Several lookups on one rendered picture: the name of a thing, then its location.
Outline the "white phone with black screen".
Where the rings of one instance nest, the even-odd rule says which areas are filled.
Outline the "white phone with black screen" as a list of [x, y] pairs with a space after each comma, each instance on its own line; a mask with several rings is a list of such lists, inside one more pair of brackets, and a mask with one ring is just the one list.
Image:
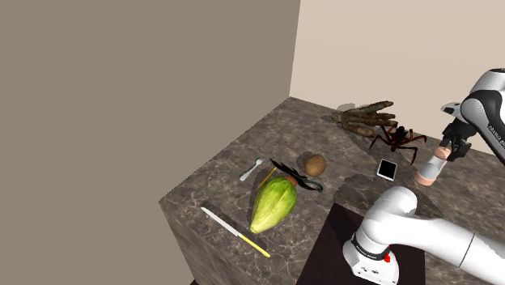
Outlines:
[[391, 161], [382, 159], [376, 171], [378, 177], [382, 177], [388, 181], [394, 181], [397, 174], [397, 164]]

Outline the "brown root bundle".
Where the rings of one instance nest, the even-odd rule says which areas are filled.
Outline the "brown root bundle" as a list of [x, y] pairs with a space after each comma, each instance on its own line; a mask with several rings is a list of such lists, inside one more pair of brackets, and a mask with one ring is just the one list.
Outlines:
[[336, 111], [332, 119], [340, 123], [344, 130], [348, 130], [366, 138], [375, 136], [373, 127], [389, 126], [396, 127], [398, 122], [392, 113], [381, 113], [387, 107], [393, 106], [392, 101], [379, 101], [359, 108], [351, 108], [346, 111]]

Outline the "black and green peeler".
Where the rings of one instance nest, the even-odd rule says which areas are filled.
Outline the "black and green peeler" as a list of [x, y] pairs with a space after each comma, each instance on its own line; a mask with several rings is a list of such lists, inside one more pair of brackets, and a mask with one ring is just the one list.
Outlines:
[[288, 176], [293, 177], [300, 187], [311, 191], [317, 191], [319, 193], [323, 192], [324, 188], [321, 184], [309, 180], [306, 176], [299, 174], [294, 168], [290, 168], [289, 166], [279, 163], [273, 159], [269, 160], [274, 167], [286, 173]]

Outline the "brown potato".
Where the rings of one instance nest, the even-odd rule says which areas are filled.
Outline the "brown potato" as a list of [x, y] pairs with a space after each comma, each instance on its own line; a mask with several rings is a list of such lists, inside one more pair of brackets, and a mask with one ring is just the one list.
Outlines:
[[310, 177], [318, 177], [326, 169], [326, 160], [320, 154], [311, 155], [304, 162], [304, 171]]

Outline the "white spoon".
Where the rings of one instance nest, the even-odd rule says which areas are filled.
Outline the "white spoon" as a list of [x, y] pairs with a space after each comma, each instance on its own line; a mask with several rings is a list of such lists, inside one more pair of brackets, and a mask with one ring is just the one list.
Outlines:
[[250, 176], [250, 174], [264, 161], [265, 161], [264, 157], [257, 158], [254, 164], [240, 175], [239, 180], [245, 181]]

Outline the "white and pink bottle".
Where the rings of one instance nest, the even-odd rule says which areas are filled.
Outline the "white and pink bottle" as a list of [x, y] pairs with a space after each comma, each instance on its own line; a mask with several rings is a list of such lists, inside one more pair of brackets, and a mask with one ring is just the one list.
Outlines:
[[446, 147], [437, 147], [433, 151], [433, 156], [418, 170], [414, 179], [417, 183], [425, 186], [432, 185], [443, 167], [448, 162], [451, 150]]

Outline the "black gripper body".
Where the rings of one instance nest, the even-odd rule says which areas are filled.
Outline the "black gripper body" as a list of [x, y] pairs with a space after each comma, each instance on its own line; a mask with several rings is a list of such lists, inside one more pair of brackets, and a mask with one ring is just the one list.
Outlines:
[[450, 134], [452, 136], [452, 142], [466, 141], [470, 137], [473, 137], [477, 133], [477, 130], [470, 124], [465, 123], [459, 119], [454, 119], [453, 122], [449, 123], [448, 126], [443, 131], [443, 136], [445, 134]]

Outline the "yellow pencil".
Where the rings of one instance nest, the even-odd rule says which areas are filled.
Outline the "yellow pencil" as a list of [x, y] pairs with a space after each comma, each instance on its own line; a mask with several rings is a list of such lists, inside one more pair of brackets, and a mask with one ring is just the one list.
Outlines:
[[272, 174], [274, 172], [276, 172], [277, 170], [277, 167], [274, 167], [269, 173], [268, 175], [265, 177], [265, 179], [257, 186], [257, 189], [260, 189], [268, 180], [269, 178], [272, 176]]

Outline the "green papaya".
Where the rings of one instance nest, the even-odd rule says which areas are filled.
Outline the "green papaya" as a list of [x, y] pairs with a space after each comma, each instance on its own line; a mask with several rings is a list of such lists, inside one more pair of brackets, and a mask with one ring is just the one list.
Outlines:
[[297, 191], [285, 177], [267, 181], [258, 191], [249, 230], [255, 234], [276, 227], [294, 209]]

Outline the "black and red spider toy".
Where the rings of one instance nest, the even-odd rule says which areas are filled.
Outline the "black and red spider toy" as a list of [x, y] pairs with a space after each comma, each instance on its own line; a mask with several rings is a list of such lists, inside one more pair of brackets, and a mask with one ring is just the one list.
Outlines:
[[395, 152], [396, 150], [412, 150], [414, 153], [412, 155], [412, 160], [410, 164], [413, 164], [417, 158], [418, 148], [417, 147], [407, 147], [407, 144], [420, 141], [427, 142], [427, 136], [421, 134], [419, 136], [414, 136], [414, 132], [412, 129], [406, 130], [404, 126], [391, 126], [386, 129], [383, 125], [380, 127], [383, 131], [383, 134], [377, 134], [371, 142], [369, 146], [370, 149], [375, 145], [376, 141], [379, 139], [384, 144], [389, 146], [391, 152]]

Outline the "dark robot stand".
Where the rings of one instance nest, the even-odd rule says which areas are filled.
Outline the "dark robot stand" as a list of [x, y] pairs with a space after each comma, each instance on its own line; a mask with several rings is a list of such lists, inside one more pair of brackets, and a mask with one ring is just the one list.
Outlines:
[[[355, 276], [342, 254], [342, 246], [362, 220], [335, 203], [296, 285], [377, 285]], [[425, 252], [405, 245], [392, 245], [391, 250], [399, 264], [399, 285], [426, 285]]]

